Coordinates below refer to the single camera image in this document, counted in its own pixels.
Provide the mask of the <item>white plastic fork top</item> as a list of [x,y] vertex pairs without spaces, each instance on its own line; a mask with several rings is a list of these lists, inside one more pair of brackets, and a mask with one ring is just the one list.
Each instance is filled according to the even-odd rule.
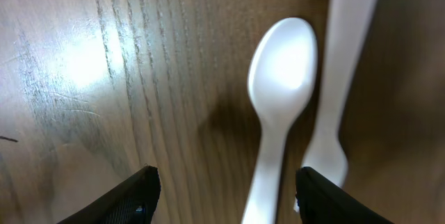
[[339,142],[339,127],[355,68],[377,0],[330,0],[327,14],[321,93],[314,132],[302,159],[341,188],[348,161]]

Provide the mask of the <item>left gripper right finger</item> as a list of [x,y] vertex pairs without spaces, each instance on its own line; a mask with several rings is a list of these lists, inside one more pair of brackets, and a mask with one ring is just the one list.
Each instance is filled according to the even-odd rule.
[[311,167],[296,172],[296,200],[303,224],[392,224]]

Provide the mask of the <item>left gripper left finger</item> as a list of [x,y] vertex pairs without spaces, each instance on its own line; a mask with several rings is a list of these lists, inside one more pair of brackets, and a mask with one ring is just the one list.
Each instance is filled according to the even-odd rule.
[[145,166],[62,224],[150,224],[161,194],[156,167]]

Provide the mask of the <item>white plastic fork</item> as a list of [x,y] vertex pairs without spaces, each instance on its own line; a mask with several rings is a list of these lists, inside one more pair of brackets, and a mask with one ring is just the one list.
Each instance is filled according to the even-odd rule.
[[339,142],[339,127],[355,68],[377,0],[330,0],[327,14],[321,93],[314,132],[302,159],[341,188],[348,161]]
[[288,132],[316,81],[317,42],[301,18],[281,19],[264,34],[248,72],[248,95],[261,140],[242,223],[274,223]]

